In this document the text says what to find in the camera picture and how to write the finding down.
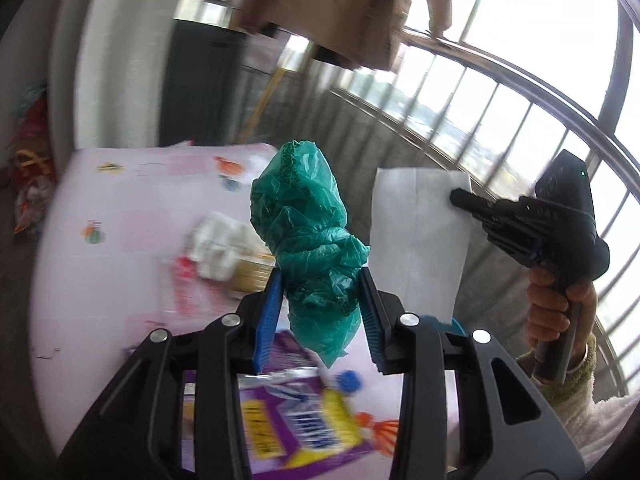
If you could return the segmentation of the person's right hand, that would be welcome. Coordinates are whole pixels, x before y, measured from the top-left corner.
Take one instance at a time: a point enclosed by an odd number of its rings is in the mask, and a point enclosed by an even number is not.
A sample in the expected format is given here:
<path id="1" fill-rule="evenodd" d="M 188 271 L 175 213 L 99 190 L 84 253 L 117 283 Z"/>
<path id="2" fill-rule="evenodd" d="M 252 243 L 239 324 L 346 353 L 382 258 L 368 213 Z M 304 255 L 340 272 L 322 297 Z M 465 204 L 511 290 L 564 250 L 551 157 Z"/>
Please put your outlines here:
<path id="1" fill-rule="evenodd" d="M 530 270 L 528 279 L 526 296 L 529 308 L 525 336 L 529 347 L 535 349 L 538 342 L 557 340 L 569 328 L 576 326 L 572 358 L 568 366 L 576 367 L 586 354 L 596 319 L 598 296 L 593 282 L 580 280 L 570 285 L 563 295 L 552 289 L 554 277 L 541 266 Z"/>

